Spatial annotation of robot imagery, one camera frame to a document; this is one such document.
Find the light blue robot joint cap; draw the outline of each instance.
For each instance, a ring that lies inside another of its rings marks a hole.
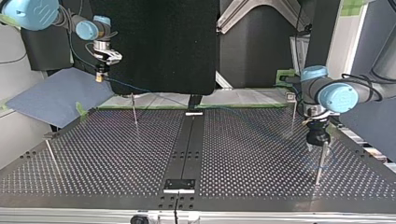
[[[312,66],[307,67],[301,74],[301,81],[307,81],[312,78],[326,77],[329,75],[329,70],[325,66]]]
[[[26,30],[39,31],[52,25],[58,17],[58,9],[59,2],[54,0],[10,0],[1,13]]]
[[[358,92],[346,83],[333,83],[318,95],[318,102],[335,113],[346,113],[355,107],[358,101]]]
[[[99,21],[102,22],[104,24],[107,24],[109,26],[111,26],[111,19],[109,17],[105,17],[105,16],[94,16],[93,17],[94,21]]]
[[[99,29],[91,21],[81,21],[76,26],[76,33],[81,39],[95,40],[99,36]]]

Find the black backdrop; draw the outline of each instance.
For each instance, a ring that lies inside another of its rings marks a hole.
[[[214,0],[91,0],[92,12],[112,19],[113,49],[123,61],[117,80],[151,91],[210,94],[215,88]],[[112,84],[118,94],[131,90]]]
[[[66,8],[82,16],[112,19],[113,49],[123,60],[111,67],[110,76],[136,87],[161,92],[208,95],[215,89],[219,1],[214,0],[63,0]],[[21,31],[34,70],[72,66],[67,32],[63,28]],[[73,47],[83,60],[95,63],[76,35]],[[75,67],[94,74],[75,59]],[[132,89],[112,83],[117,94]]]

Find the white panel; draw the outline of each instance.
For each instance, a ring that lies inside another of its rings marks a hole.
[[[0,104],[28,90],[44,79],[44,73],[31,71],[20,32],[0,25]],[[23,152],[38,145],[50,126],[0,106],[0,169],[17,159]]]
[[[0,63],[19,59],[25,53],[20,32],[0,25]],[[43,80],[43,73],[31,71],[29,60],[0,64],[0,101],[12,98]]]
[[[0,118],[0,169],[41,143],[49,132],[48,124],[17,112]]]
[[[338,18],[332,38],[329,60],[327,61],[331,78],[341,78],[343,73],[350,73],[361,37],[366,11],[367,5],[363,7],[359,16]]]

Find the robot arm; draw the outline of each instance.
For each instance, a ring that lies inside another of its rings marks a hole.
[[[81,39],[93,41],[92,56],[98,60],[96,81],[108,76],[109,66],[122,56],[111,49],[111,19],[95,16],[92,21],[65,9],[58,0],[0,0],[0,21],[26,30],[44,30],[51,25],[75,32]]]
[[[323,66],[306,68],[301,75],[304,115],[310,133],[307,141],[322,147],[330,143],[325,132],[329,116],[342,114],[357,104],[382,101],[396,96],[396,28],[382,49],[375,65],[367,76],[344,75],[333,80]]]

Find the perforated metal plate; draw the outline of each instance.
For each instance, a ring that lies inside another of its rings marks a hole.
[[[336,130],[316,186],[321,151],[290,108],[206,110],[204,129],[194,209],[396,213],[396,175]]]
[[[5,198],[33,197],[44,205],[46,200],[58,200],[61,207],[68,206],[63,203],[69,199],[77,207],[85,203],[101,207],[95,203],[106,202],[122,208],[158,209],[184,113],[148,110],[137,111],[137,116],[136,125],[131,110],[96,111],[50,142],[56,160],[47,148],[30,153],[31,159],[3,175],[0,204]]]

